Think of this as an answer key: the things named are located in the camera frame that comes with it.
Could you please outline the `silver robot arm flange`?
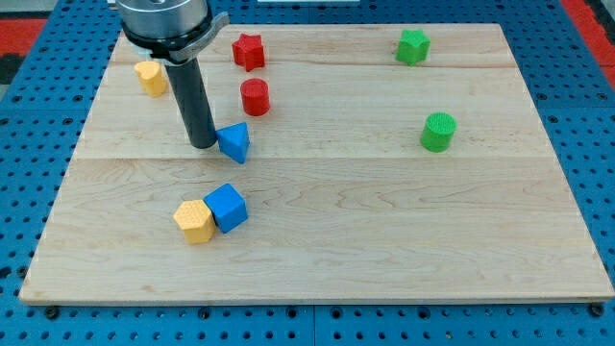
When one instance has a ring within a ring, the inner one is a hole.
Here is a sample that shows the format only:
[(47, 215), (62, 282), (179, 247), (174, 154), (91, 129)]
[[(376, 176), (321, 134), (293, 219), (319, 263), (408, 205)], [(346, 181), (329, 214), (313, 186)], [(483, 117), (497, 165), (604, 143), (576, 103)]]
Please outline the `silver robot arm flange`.
[(135, 49), (169, 65), (197, 58), (230, 24), (229, 15), (213, 13), (207, 0), (117, 0), (115, 7)]

